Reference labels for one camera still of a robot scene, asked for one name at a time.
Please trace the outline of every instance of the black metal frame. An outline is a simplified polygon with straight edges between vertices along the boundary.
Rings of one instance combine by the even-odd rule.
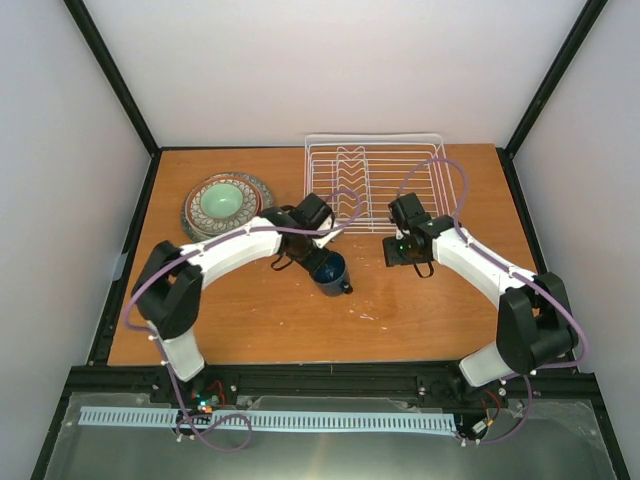
[[[191,148],[158,148],[83,1],[64,0],[64,2],[151,155],[151,164],[123,247],[126,260],[122,275],[112,283],[109,290],[98,331],[89,354],[88,364],[71,369],[33,472],[33,480],[42,479],[45,476],[71,394],[81,392],[146,392],[156,401],[174,403],[174,399],[170,396],[166,371],[163,367],[108,367],[106,362],[162,152]],[[496,149],[536,268],[540,273],[546,272],[546,265],[518,181],[513,159],[606,3],[607,0],[587,0],[585,2],[582,12],[507,146]],[[226,386],[236,386],[234,392],[230,390],[226,392],[227,398],[232,401],[238,394],[250,396],[388,397],[414,405],[438,406],[445,412],[459,416],[482,415],[482,408],[478,404],[461,406],[442,401],[434,405],[420,394],[419,386],[425,379],[446,377],[448,367],[448,362],[208,366],[205,374],[214,374],[217,378],[222,379]],[[595,376],[581,374],[574,369],[545,371],[532,377],[531,382],[533,389],[545,399],[584,399],[590,401],[607,444],[616,475],[621,479],[629,478]],[[512,398],[526,397],[523,382],[518,380],[510,382],[508,388],[508,396]]]

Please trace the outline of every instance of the white wall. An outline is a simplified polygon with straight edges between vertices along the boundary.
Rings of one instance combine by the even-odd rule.
[[[584,0],[87,0],[161,145],[504,145]]]
[[[0,0],[0,476],[84,364],[148,155],[62,1]]]
[[[640,478],[640,4],[609,2],[516,156],[549,267],[565,280]]]

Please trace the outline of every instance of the dish rack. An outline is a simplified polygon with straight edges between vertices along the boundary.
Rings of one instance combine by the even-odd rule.
[[[311,192],[326,199],[336,220],[346,221],[357,202],[340,188],[354,190],[362,212],[345,233],[392,233],[388,205],[397,196],[406,175],[418,163],[446,157],[440,135],[314,134],[305,138],[305,196]],[[415,192],[432,216],[450,215],[456,197],[449,165],[435,163],[418,169],[404,187]]]

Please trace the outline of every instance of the dark blue mug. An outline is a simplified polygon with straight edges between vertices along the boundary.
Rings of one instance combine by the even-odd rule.
[[[324,263],[310,275],[322,293],[329,297],[353,292],[347,263],[344,257],[337,252],[331,252]]]

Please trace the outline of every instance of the mug handle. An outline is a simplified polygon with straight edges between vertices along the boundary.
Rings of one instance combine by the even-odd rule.
[[[353,293],[353,287],[350,283],[343,282],[342,284],[340,284],[340,288],[342,289],[342,293],[345,293],[347,295]]]

